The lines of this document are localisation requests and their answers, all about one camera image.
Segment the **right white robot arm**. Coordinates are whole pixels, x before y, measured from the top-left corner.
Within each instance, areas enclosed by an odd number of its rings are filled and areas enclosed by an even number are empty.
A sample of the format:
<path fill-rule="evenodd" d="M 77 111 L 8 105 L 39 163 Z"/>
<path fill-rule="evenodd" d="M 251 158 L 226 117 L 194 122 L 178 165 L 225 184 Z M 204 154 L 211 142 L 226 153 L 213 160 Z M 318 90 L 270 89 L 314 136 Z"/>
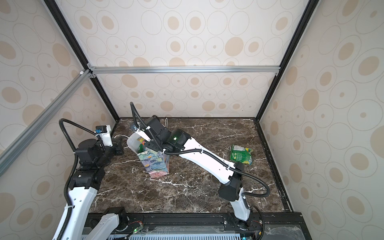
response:
<path fill-rule="evenodd" d="M 211 173 L 221 183 L 219 195 L 231 203 L 235 217 L 243 222 L 248 221 L 251 210 L 246 198 L 242 196 L 244 188 L 240 171 L 243 169 L 240 165 L 213 154 L 181 129 L 170 131 L 156 116 L 146 120 L 140 129 L 148 137 L 146 146 L 150 149 L 162 151 L 169 156 L 180 156 Z"/>

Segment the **aluminium left side rail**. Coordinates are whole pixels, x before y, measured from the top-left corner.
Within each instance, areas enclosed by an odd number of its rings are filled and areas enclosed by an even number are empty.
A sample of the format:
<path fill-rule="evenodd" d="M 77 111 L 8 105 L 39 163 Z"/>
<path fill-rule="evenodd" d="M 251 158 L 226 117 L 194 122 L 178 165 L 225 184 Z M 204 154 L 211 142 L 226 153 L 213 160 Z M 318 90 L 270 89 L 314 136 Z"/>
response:
<path fill-rule="evenodd" d="M 32 140 L 41 132 L 61 107 L 77 91 L 86 79 L 91 77 L 90 70 L 83 70 L 58 96 L 45 108 L 38 117 L 9 145 L 1 154 L 1 175 L 20 156 Z"/>

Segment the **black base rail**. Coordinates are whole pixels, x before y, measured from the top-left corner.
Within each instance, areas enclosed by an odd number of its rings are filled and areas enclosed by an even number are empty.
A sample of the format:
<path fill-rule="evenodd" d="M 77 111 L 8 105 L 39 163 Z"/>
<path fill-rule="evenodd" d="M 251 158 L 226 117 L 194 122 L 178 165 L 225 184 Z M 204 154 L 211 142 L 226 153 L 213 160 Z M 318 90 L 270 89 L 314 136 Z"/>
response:
<path fill-rule="evenodd" d="M 128 214 L 129 224 L 109 240 L 310 240 L 300 213 L 251 213 L 246 230 L 233 213 Z"/>

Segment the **yellow green Fox's candy packet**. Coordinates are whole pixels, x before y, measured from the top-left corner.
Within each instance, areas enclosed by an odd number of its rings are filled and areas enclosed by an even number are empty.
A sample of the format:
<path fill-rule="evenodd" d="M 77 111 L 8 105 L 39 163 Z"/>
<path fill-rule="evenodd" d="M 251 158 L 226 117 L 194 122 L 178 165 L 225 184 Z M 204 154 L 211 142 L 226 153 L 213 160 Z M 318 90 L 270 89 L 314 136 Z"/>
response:
<path fill-rule="evenodd" d="M 146 147 L 142 144 L 140 144 L 139 148 L 138 148 L 138 154 L 144 152 L 146 150 Z"/>

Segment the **black vertical frame post left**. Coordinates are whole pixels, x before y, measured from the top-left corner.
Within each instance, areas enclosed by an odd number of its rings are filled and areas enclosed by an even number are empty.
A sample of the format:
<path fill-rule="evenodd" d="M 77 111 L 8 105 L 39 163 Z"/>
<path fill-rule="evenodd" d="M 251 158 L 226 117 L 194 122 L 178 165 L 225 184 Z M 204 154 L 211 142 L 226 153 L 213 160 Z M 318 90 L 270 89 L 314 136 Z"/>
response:
<path fill-rule="evenodd" d="M 113 119 L 118 122 L 120 120 L 120 117 L 115 110 L 114 106 L 112 105 L 112 102 L 110 101 L 109 97 L 106 94 L 106 91 L 104 90 L 104 87 L 102 86 L 101 82 L 99 81 L 96 74 L 93 73 L 91 70 L 91 65 L 81 48 L 79 42 L 77 41 L 73 31 L 71 30 L 70 26 L 67 23 L 67 20 L 65 19 L 64 15 L 62 14 L 61 10 L 59 9 L 58 4 L 56 1 L 49 1 L 44 0 L 45 5 L 47 6 L 49 12 L 51 13 L 53 19 L 59 26 L 61 32 L 63 33 L 64 37 L 66 38 L 67 42 L 69 43 L 70 47 L 72 48 L 73 52 L 75 53 L 77 59 L 79 60 L 80 64 L 85 70 L 89 70 L 91 72 L 91 82 L 93 83 L 94 87 L 96 88 L 98 94 L 100 95 L 101 99 L 103 100 L 104 104 L 106 105 L 108 111 L 112 115 Z"/>

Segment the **green snack packet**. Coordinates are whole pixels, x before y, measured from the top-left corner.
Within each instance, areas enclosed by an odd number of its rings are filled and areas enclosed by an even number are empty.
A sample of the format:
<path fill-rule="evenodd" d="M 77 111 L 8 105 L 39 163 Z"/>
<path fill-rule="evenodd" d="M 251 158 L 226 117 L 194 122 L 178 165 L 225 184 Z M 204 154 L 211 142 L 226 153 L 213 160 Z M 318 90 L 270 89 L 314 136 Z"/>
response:
<path fill-rule="evenodd" d="M 232 145 L 230 151 L 230 160 L 251 165 L 253 162 L 252 152 L 253 150 L 250 148 Z"/>

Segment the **black vertical frame post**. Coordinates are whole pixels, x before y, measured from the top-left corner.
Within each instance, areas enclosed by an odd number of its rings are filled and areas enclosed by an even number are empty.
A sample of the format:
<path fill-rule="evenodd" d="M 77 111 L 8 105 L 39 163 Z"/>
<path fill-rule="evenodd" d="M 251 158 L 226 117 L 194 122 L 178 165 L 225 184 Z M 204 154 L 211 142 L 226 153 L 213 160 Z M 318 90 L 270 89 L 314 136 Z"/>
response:
<path fill-rule="evenodd" d="M 285 73 L 288 64 L 291 61 L 291 58 L 307 28 L 307 25 L 309 24 L 311 17 L 313 16 L 318 4 L 319 0 L 310 0 L 308 1 L 308 4 L 303 12 L 303 15 L 300 18 L 300 21 L 298 23 L 298 26 L 293 34 L 293 37 L 288 45 L 288 48 L 283 56 L 282 62 L 280 63 L 280 70 L 277 73 L 277 75 L 274 77 L 266 96 L 264 97 L 264 100 L 262 102 L 261 108 L 258 112 L 258 114 L 255 117 L 256 123 L 260 122 L 262 116 L 264 115 L 273 95 L 274 92 L 279 85 L 279 82 L 281 78 L 283 77 L 283 74 Z"/>
<path fill-rule="evenodd" d="M 91 70 L 91 65 L 81 48 L 79 42 L 77 41 L 73 31 L 71 30 L 70 26 L 67 23 L 67 20 L 65 19 L 64 15 L 62 14 L 61 10 L 59 9 L 58 4 L 56 1 L 49 1 L 44 0 L 45 5 L 47 6 L 49 12 L 51 13 L 53 19 L 59 26 L 61 32 L 63 33 L 64 37 L 66 38 L 67 42 L 69 43 L 70 47 L 72 48 L 73 52 L 75 53 L 77 59 L 79 60 L 80 64 L 85 70 L 89 70 L 91 72 L 91 82 L 93 83 L 94 87 L 96 88 L 98 94 L 100 95 L 101 99 L 103 100 L 104 104 L 106 105 L 108 111 L 112 115 L 113 119 L 118 122 L 120 120 L 120 117 L 115 110 L 114 106 L 112 105 L 112 102 L 110 101 L 109 97 L 106 94 L 106 91 L 104 90 L 104 87 L 102 86 L 101 82 L 99 81 L 96 74 L 93 73 Z"/>

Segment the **colourful painted paper bag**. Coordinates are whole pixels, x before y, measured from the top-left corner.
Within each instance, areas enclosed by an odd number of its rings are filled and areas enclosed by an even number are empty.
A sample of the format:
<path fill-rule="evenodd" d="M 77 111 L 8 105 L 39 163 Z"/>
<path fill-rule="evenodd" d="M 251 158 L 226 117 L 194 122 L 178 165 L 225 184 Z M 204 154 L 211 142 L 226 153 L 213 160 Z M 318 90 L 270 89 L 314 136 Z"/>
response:
<path fill-rule="evenodd" d="M 133 155 L 134 160 L 139 161 L 143 165 L 145 172 L 148 173 L 152 179 L 168 175 L 170 173 L 170 158 L 162 152 L 155 152 L 147 148 L 145 146 L 146 140 L 131 129 L 133 124 L 132 119 L 120 119 L 114 132 L 114 138 L 123 139 L 125 152 Z M 140 144 L 144 145 L 146 150 L 138 154 Z"/>

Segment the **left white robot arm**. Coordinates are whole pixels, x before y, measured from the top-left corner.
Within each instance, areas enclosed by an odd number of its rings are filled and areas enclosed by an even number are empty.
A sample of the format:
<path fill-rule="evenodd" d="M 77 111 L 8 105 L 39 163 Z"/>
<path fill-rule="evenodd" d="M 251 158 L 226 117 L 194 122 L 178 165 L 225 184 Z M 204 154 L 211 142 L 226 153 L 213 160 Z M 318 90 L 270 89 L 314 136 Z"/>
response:
<path fill-rule="evenodd" d="M 102 140 L 88 139 L 75 150 L 75 166 L 78 170 L 70 174 L 64 187 L 66 206 L 54 240 L 79 240 L 94 198 L 97 195 L 105 167 L 115 156 L 124 154 L 123 140 L 112 140 L 112 146 L 102 146 Z"/>

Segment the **black vertical frame post right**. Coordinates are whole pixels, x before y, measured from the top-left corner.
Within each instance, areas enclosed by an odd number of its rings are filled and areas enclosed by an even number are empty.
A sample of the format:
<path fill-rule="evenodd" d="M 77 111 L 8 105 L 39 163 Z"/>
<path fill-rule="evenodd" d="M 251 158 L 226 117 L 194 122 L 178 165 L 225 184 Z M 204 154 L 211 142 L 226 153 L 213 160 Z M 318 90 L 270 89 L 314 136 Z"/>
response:
<path fill-rule="evenodd" d="M 283 74 L 285 73 L 288 64 L 291 61 L 291 58 L 307 28 L 307 25 L 309 24 L 311 17 L 313 16 L 318 4 L 319 0 L 310 0 L 308 1 L 308 4 L 303 12 L 303 15 L 300 18 L 300 21 L 298 23 L 298 26 L 293 34 L 293 37 L 288 45 L 288 48 L 283 56 L 282 62 L 280 63 L 280 70 L 277 73 L 277 75 L 274 77 L 266 96 L 264 97 L 264 100 L 262 102 L 261 108 L 258 112 L 258 114 L 255 117 L 256 123 L 260 122 L 262 116 L 264 115 L 273 95 L 274 92 L 279 85 L 279 82 L 281 78 L 283 77 Z"/>

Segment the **aluminium horizontal back rail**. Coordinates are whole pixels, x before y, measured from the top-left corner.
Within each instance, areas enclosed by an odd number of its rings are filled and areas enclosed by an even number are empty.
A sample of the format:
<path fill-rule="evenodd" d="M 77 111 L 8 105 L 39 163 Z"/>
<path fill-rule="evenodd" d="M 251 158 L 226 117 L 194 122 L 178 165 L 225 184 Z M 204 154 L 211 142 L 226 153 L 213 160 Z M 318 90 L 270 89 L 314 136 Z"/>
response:
<path fill-rule="evenodd" d="M 278 73 L 279 66 L 94 67 L 94 74 Z"/>

